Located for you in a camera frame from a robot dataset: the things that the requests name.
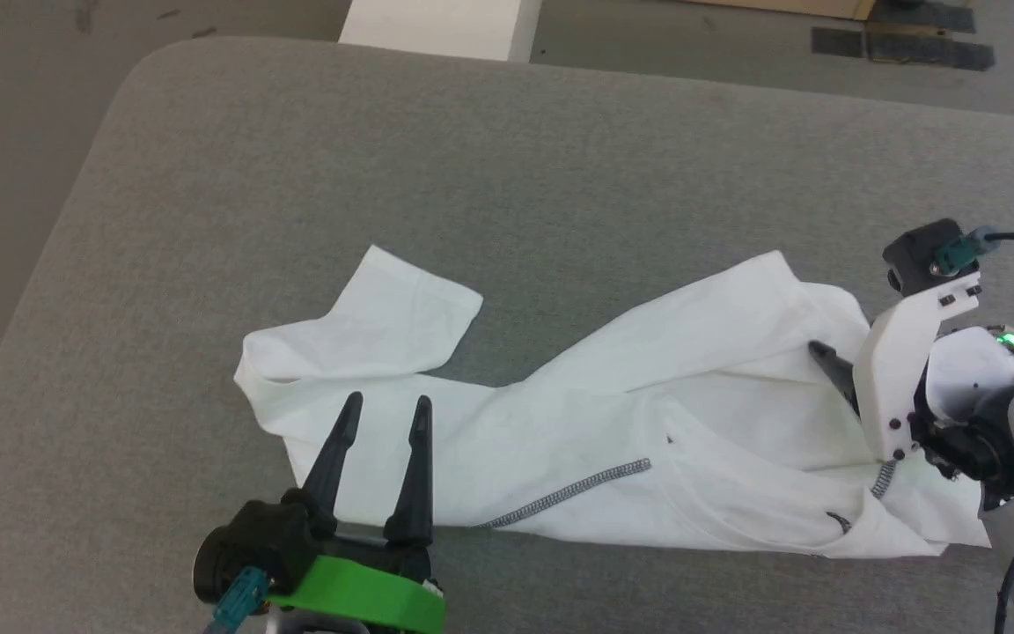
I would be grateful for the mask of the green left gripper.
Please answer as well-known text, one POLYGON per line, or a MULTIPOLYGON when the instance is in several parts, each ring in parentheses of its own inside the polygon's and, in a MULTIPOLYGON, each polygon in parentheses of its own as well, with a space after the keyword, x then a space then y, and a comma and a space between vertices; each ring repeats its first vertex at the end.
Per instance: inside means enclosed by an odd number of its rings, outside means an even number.
POLYGON ((346 398, 299 489, 313 538, 278 546, 267 557, 269 597, 294 616, 315 615, 318 630, 342 633, 442 633, 445 595, 433 564, 433 402, 415 405, 410 456, 397 505, 384 529, 338 529, 334 515, 343 464, 354 445, 363 395, 346 398))

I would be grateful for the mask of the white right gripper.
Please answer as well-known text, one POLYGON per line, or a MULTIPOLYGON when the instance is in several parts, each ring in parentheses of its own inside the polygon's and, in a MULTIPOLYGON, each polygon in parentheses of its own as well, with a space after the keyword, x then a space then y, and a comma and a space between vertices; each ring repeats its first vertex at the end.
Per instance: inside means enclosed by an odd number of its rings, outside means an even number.
POLYGON ((877 316, 851 364, 832 346, 810 341, 814 364, 860 417, 868 447, 878 461, 900 461, 937 420, 927 404, 927 361, 943 321, 979 305, 981 274, 959 276, 902 298, 877 316))

